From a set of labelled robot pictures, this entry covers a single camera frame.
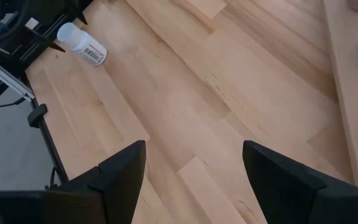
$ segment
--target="wood grain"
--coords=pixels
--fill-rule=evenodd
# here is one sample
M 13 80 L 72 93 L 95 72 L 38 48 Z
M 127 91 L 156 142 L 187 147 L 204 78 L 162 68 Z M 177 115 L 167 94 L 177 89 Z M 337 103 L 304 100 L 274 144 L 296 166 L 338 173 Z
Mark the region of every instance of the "wood grain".
M 358 185 L 358 12 L 340 0 L 324 1 L 324 6 L 347 145 Z
M 82 29 L 106 61 L 47 50 L 27 71 L 70 178 L 145 139 L 134 223 L 202 224 L 266 223 L 245 139 L 352 182 L 320 13 L 300 0 L 95 1 Z

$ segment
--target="pill bottle label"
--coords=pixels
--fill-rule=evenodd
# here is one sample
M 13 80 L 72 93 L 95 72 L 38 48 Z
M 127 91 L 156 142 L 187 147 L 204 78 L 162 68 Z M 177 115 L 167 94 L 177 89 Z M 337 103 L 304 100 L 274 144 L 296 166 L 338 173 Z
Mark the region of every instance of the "pill bottle label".
M 105 56 L 91 44 L 87 45 L 85 48 L 75 51 L 75 53 L 80 55 L 82 59 L 92 65 L 98 65 Z

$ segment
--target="black cable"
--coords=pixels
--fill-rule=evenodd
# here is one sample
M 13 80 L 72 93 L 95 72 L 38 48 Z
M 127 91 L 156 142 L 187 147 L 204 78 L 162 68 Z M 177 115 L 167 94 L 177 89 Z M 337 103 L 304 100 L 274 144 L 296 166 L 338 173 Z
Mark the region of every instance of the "black cable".
M 50 174 L 50 180 L 49 180 L 49 186 L 45 186 L 45 190 L 52 190 L 55 187 L 58 187 L 57 184 L 55 184 L 55 173 L 57 173 L 56 167 L 53 167 L 52 173 Z
M 19 104 L 21 104 L 21 103 L 23 103 L 23 102 L 25 102 L 25 98 L 24 98 L 24 97 L 22 97 L 22 98 L 16 100 L 16 101 L 13 102 L 13 103 L 5 104 L 5 105 L 0 105 L 0 108 L 7 107 L 7 106 L 19 105 Z
M 25 21 L 25 16 L 26 16 L 26 12 L 29 9 L 29 2 L 30 0 L 24 0 L 23 2 L 23 7 L 22 10 L 20 12 L 20 17 L 17 19 L 16 24 L 12 27 L 12 29 L 10 29 L 9 31 L 7 31 L 4 34 L 0 35 L 0 40 L 3 40 L 7 37 L 9 37 L 10 35 L 12 35 L 19 27 L 24 26 L 24 24 L 27 22 Z

